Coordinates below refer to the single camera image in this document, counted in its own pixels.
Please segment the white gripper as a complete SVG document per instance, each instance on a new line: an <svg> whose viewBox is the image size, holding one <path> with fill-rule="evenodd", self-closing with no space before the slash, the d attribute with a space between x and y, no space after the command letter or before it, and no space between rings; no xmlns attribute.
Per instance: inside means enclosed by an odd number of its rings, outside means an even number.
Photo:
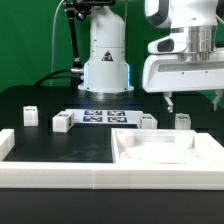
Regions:
<svg viewBox="0 0 224 224"><path fill-rule="evenodd" d="M142 86L146 92L165 92L169 113L172 92L215 90L211 111L224 95L224 47L199 52L196 41L186 36L167 36L148 44L150 55L143 67Z"/></svg>

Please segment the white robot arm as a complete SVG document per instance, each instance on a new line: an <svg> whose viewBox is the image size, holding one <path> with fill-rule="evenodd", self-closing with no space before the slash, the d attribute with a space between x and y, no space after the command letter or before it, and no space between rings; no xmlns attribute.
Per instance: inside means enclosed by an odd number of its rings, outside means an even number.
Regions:
<svg viewBox="0 0 224 224"><path fill-rule="evenodd" d="M80 88L98 95L130 91L125 63L125 23L109 6L116 0L80 0L91 16L90 58ZM148 93L213 90L213 102L224 95L224 47L215 46L217 11L224 0L145 0L145 16L170 34L148 45L142 86Z"/></svg>

